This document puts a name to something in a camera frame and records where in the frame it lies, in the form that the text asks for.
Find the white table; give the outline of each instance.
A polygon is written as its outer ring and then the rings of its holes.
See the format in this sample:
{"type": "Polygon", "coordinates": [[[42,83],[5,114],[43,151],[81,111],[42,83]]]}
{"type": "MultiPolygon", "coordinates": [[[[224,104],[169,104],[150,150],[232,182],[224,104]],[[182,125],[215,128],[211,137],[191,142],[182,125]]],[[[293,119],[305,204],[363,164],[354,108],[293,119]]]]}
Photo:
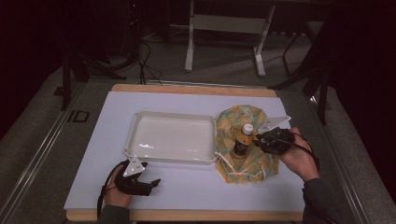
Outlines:
{"type": "MultiPolygon", "coordinates": [[[[126,160],[123,150],[134,113],[146,110],[216,118],[221,111],[241,104],[262,108],[269,117],[286,116],[280,99],[268,90],[116,85],[106,98],[64,205],[68,219],[96,220],[100,189],[111,169],[126,160]]],[[[148,197],[134,196],[132,220],[302,219],[303,181],[282,162],[278,175],[259,184],[226,184],[214,164],[150,161],[139,180],[157,178],[162,181],[148,197]]]]}

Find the white tray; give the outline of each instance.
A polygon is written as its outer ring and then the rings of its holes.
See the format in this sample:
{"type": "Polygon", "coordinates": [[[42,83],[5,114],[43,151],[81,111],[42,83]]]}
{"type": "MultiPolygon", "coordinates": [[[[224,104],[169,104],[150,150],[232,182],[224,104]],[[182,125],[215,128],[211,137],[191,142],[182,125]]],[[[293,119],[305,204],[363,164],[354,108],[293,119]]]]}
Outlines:
{"type": "Polygon", "coordinates": [[[212,116],[141,111],[125,153],[145,160],[210,163],[216,159],[215,138],[212,116]]]}

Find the chair leg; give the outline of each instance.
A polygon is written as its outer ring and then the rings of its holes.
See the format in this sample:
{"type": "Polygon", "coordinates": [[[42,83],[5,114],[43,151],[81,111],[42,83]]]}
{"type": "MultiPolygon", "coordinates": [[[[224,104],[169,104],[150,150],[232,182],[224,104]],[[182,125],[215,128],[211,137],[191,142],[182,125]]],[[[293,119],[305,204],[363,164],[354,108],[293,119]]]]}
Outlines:
{"type": "Polygon", "coordinates": [[[297,39],[297,37],[299,37],[300,35],[295,35],[294,38],[290,41],[290,43],[288,44],[288,46],[286,47],[285,51],[283,51],[283,55],[282,55],[282,61],[283,61],[283,65],[285,66],[285,70],[286,70],[286,74],[290,77],[290,71],[288,68],[288,63],[286,62],[286,52],[289,50],[289,48],[291,47],[291,45],[294,43],[294,41],[297,39]]]}

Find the yellow cloth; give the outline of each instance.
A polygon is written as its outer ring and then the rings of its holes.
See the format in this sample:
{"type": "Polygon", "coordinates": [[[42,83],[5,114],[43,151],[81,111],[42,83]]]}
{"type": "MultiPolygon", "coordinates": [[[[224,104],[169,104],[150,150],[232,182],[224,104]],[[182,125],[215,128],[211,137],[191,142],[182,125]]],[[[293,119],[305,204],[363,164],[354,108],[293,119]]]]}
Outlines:
{"type": "Polygon", "coordinates": [[[216,121],[216,169],[227,183],[248,184],[265,180],[277,174],[278,158],[262,152],[252,143],[243,160],[235,161],[231,153],[235,136],[246,123],[253,125],[253,134],[266,119],[266,114],[251,105],[236,105],[224,110],[216,121]]]}

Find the wooden table edge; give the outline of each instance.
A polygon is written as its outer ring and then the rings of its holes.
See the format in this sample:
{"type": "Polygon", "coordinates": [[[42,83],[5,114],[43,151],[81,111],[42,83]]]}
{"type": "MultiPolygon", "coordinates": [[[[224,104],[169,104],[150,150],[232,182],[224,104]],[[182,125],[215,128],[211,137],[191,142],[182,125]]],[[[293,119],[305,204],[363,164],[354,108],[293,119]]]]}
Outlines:
{"type": "Polygon", "coordinates": [[[276,97],[276,93],[273,90],[260,89],[260,88],[239,88],[239,87],[115,84],[111,90],[132,91],[132,92],[178,93],[178,94],[276,97]]]}
{"type": "MultiPolygon", "coordinates": [[[[96,220],[96,209],[69,209],[68,220],[96,220]]],[[[229,210],[131,210],[133,221],[301,221],[303,212],[229,211],[229,210]]]]}

